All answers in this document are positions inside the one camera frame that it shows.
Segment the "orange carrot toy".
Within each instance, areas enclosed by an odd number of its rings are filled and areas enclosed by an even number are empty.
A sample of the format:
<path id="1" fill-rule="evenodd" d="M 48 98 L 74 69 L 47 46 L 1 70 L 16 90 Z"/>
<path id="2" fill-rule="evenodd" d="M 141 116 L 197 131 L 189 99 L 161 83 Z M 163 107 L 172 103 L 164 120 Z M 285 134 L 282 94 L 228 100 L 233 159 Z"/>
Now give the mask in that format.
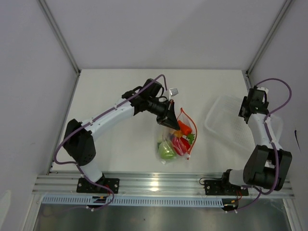
<path id="1" fill-rule="evenodd" d="M 186 140 L 188 141 L 188 143 L 192 145 L 195 139 L 195 134 L 193 134 L 192 128 L 180 120 L 178 120 L 178 124 L 180 126 L 180 130 L 182 134 L 186 137 Z"/>

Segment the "clear orange zip top bag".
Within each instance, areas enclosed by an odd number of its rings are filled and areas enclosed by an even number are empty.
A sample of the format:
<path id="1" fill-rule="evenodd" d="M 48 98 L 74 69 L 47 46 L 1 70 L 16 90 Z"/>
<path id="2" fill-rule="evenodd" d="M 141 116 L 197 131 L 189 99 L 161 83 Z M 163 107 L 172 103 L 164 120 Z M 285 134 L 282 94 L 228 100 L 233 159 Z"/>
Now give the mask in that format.
<path id="1" fill-rule="evenodd" d="M 193 121 L 183 108 L 177 115 L 179 130 L 159 125 L 156 129 L 155 152 L 162 164 L 177 160 L 190 160 L 195 146 L 198 130 Z"/>

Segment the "red bell pepper toy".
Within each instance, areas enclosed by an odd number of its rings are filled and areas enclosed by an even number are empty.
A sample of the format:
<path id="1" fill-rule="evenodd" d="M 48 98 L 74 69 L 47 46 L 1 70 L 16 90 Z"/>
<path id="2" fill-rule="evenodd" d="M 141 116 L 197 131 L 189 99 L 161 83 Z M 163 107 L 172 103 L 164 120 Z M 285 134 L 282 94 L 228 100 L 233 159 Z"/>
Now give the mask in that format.
<path id="1" fill-rule="evenodd" d="M 171 140 L 171 142 L 172 142 L 173 149 L 178 155 L 184 156 L 188 154 L 191 145 L 188 143 L 188 141 L 185 138 L 174 137 Z"/>

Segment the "green cabbage toy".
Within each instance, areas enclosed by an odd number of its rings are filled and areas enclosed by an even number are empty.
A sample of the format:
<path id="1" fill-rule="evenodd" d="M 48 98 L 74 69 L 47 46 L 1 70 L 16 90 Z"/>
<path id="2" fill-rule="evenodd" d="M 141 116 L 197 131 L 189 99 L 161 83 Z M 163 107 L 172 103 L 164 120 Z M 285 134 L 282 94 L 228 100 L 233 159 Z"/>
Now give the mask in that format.
<path id="1" fill-rule="evenodd" d="M 172 142 L 167 140 L 158 144 L 158 154 L 163 160 L 172 160 L 176 158 L 176 152 L 173 149 Z"/>

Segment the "yellow ginger root toy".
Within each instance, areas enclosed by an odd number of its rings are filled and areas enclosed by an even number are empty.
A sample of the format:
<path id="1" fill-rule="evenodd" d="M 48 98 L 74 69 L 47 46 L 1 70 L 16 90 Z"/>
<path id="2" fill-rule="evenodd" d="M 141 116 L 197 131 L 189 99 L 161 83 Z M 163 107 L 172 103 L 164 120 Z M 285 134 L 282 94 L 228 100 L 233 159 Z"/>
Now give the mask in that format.
<path id="1" fill-rule="evenodd" d="M 170 132 L 170 135 L 181 138 L 183 136 L 183 133 L 180 130 L 174 130 Z"/>

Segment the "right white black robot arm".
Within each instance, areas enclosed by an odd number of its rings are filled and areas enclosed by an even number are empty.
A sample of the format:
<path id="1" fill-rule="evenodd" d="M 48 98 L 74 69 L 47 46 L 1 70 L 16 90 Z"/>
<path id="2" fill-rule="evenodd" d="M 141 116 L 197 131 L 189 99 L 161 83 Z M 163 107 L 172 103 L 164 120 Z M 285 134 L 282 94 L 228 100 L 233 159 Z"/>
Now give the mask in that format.
<path id="1" fill-rule="evenodd" d="M 259 193 L 268 195 L 283 187 L 292 154 L 279 144 L 271 126 L 269 102 L 265 89 L 254 86 L 244 97 L 239 117 L 253 134 L 255 148 L 243 170 L 228 169 L 222 174 L 220 190 L 231 194 L 237 186 L 250 185 Z"/>

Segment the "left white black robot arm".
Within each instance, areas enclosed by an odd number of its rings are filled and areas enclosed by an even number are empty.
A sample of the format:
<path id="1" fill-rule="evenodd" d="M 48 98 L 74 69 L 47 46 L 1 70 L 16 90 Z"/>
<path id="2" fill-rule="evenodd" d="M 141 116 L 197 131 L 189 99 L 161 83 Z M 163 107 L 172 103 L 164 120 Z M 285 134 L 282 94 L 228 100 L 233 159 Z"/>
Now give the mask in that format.
<path id="1" fill-rule="evenodd" d="M 104 175 L 94 160 L 96 140 L 119 122 L 144 111 L 155 115 L 159 125 L 179 130 L 173 100 L 177 94 L 177 88 L 166 89 L 150 78 L 143 86 L 125 92 L 113 107 L 100 115 L 83 122 L 76 119 L 68 122 L 63 148 L 74 159 L 93 192 L 104 188 Z"/>

